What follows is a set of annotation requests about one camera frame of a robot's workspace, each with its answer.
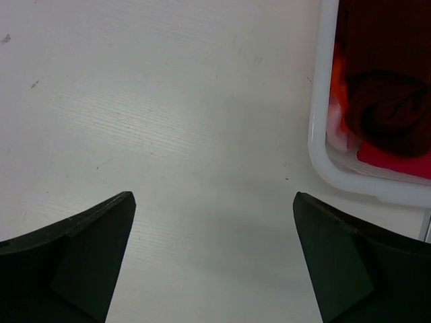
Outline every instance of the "folded towel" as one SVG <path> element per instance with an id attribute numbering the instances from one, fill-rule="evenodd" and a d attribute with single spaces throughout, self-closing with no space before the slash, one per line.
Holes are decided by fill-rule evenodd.
<path id="1" fill-rule="evenodd" d="M 340 0 L 345 122 L 380 150 L 419 156 L 431 148 L 431 1 Z"/>
<path id="2" fill-rule="evenodd" d="M 431 180 L 431 152 L 421 157 L 405 158 L 385 153 L 363 142 L 356 156 L 371 166 Z"/>

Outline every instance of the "pink cloth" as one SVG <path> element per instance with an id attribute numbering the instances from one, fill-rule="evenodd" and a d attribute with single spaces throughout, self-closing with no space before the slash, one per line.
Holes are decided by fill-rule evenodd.
<path id="1" fill-rule="evenodd" d="M 343 112 L 337 98 L 329 96 L 328 117 L 326 124 L 326 135 L 328 142 L 336 150 L 347 152 L 358 145 L 356 136 L 350 131 L 342 131 L 340 128 Z"/>
<path id="2" fill-rule="evenodd" d="M 397 157 L 364 141 L 356 156 L 361 162 L 372 166 L 431 180 L 431 152 L 415 158 Z"/>

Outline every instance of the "dark mark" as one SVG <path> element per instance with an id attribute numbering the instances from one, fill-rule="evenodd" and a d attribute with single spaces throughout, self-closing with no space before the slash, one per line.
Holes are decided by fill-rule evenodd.
<path id="1" fill-rule="evenodd" d="M 10 41 L 11 41 L 11 35 L 7 34 L 6 37 L 1 40 L 1 43 L 7 44 Z"/>
<path id="2" fill-rule="evenodd" d="M 36 85 L 38 85 L 38 83 L 39 83 L 39 80 L 37 80 L 36 82 L 34 82 L 34 83 L 32 84 L 32 89 L 34 89 L 34 88 L 36 87 Z"/>

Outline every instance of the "orange fabric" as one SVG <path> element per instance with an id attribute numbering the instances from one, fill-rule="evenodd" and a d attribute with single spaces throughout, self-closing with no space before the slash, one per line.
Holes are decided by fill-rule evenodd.
<path id="1" fill-rule="evenodd" d="M 342 131 L 347 131 L 344 117 L 347 112 L 349 102 L 347 100 L 347 83 L 345 81 L 345 53 L 343 47 L 337 42 L 334 46 L 334 57 L 332 62 L 331 91 L 335 94 L 335 97 L 338 99 L 339 105 L 341 106 L 342 116 L 340 128 Z"/>

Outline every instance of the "red fabric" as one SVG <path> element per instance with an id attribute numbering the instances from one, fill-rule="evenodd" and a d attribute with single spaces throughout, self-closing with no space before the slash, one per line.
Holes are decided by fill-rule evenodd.
<path id="1" fill-rule="evenodd" d="M 357 154 L 361 162 L 431 180 L 431 152 L 422 157 L 404 158 L 390 155 L 363 142 Z"/>

